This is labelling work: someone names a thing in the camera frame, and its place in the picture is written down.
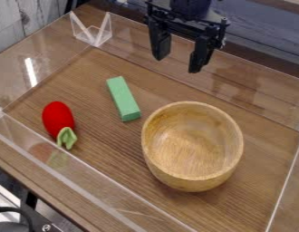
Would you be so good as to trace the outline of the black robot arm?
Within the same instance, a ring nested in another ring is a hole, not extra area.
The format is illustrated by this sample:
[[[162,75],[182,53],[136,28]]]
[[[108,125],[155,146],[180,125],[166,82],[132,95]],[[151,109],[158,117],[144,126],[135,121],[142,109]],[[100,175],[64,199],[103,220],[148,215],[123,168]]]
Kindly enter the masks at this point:
[[[148,0],[146,24],[150,28],[152,55],[163,60],[172,51],[172,35],[195,42],[188,72],[199,73],[210,63],[215,49],[226,46],[228,19],[216,13],[212,0]]]

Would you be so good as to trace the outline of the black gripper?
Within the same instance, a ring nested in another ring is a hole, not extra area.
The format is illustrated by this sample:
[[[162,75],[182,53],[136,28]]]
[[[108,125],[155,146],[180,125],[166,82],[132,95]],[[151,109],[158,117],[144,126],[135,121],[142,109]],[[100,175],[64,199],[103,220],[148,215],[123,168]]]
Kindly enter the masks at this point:
[[[171,53],[172,35],[195,40],[188,72],[199,73],[215,48],[226,45],[230,21],[211,7],[214,0],[147,0],[147,25],[152,55],[160,61]]]

